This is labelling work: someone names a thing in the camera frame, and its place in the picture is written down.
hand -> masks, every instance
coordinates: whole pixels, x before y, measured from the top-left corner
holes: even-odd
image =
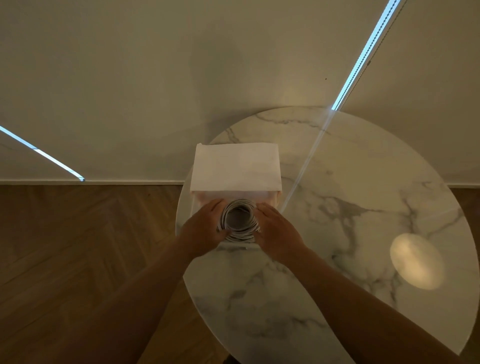
[[[227,202],[221,198],[203,205],[182,226],[177,242],[186,249],[190,259],[204,255],[215,249],[218,244],[230,235],[230,231],[216,230],[220,215]]]
[[[298,231],[276,208],[259,203],[253,215],[260,225],[260,232],[253,233],[255,242],[272,259],[288,266],[297,253],[306,249]]]

forearm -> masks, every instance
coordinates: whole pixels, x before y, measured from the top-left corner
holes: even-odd
[[[292,257],[288,268],[357,363],[460,363],[437,339],[333,270],[310,249]]]
[[[136,363],[189,263],[181,244],[165,248],[151,266],[70,333],[53,363]]]

person's right arm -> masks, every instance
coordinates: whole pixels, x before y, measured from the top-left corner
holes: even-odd
[[[297,277],[356,363],[461,363],[421,327],[331,268],[275,208],[258,204],[254,214],[261,231],[256,242]]]

round table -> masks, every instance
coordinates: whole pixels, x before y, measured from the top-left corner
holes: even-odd
[[[463,212],[435,170],[384,129],[323,108],[261,112],[211,144],[255,142],[278,144],[278,208],[305,244],[460,353],[479,305],[479,264]],[[191,205],[188,177],[177,231]],[[184,280],[243,364],[353,363],[295,276],[259,249],[219,247],[195,259]]]

gray cable coil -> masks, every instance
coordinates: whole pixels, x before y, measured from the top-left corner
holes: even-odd
[[[240,198],[225,206],[217,229],[230,229],[232,233],[226,238],[232,243],[254,243],[254,231],[259,231],[257,219],[253,216],[255,205],[252,201]]]

